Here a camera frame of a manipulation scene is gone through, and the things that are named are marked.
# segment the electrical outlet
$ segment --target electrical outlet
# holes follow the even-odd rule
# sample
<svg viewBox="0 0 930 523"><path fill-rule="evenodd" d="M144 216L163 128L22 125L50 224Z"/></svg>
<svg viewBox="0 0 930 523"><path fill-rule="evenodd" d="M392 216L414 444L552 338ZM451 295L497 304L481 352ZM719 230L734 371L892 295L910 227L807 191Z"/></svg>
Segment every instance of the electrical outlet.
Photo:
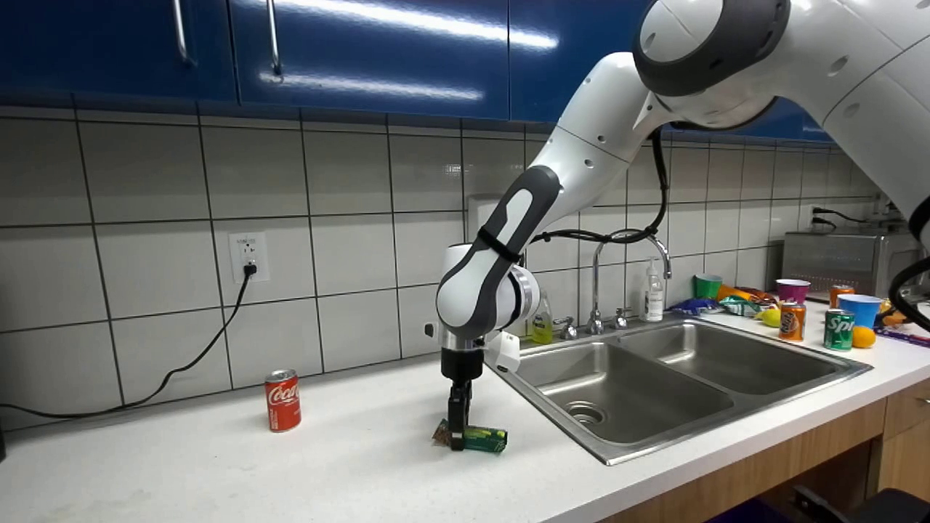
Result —
<svg viewBox="0 0 930 523"><path fill-rule="evenodd" d="M270 278L265 233L230 236L230 253L231 253L234 282L241 282L243 264L254 264L257 268L253 282L266 282Z"/></svg>

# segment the stainless steel sink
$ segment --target stainless steel sink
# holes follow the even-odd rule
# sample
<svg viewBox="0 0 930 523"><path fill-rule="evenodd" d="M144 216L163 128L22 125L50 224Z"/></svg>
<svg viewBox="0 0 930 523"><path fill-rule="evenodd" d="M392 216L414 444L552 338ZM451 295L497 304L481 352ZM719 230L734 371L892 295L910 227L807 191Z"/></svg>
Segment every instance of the stainless steel sink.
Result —
<svg viewBox="0 0 930 523"><path fill-rule="evenodd" d="M497 371L612 464L869 367L701 319L667 319L523 352Z"/></svg>

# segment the countertop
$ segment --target countertop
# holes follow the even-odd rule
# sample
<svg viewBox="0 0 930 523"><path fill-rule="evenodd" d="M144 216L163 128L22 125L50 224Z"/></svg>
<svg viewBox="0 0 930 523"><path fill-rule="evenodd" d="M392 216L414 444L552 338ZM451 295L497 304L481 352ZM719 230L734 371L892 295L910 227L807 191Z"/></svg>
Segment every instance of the countertop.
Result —
<svg viewBox="0 0 930 523"><path fill-rule="evenodd" d="M875 368L612 467L487 368L471 422L504 426L509 449L436 447L436 356L301 378L289 432L266 432L260 390L26 429L0 461L0 521L599 521L930 378L930 348L897 339L843 354Z"/></svg>

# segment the drain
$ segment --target drain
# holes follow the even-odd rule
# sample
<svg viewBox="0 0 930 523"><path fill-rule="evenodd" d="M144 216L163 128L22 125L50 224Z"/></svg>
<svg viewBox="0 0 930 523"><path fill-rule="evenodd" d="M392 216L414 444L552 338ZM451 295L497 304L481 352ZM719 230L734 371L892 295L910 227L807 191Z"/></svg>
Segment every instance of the drain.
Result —
<svg viewBox="0 0 930 523"><path fill-rule="evenodd" d="M577 423L602 423L605 415L593 400L573 400L567 407L567 413L577 422Z"/></svg>

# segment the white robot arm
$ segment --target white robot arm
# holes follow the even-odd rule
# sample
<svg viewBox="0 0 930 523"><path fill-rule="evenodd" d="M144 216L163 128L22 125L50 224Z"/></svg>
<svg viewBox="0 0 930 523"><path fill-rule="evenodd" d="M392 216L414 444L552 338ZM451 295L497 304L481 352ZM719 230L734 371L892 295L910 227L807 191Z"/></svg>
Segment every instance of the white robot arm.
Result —
<svg viewBox="0 0 930 523"><path fill-rule="evenodd" d="M436 294L451 447L461 447L481 338L519 319L538 284L517 268L538 230L593 204L664 121L731 128L776 96L804 108L910 216L930 248L930 0L655 0L635 53L602 59L542 150Z"/></svg>

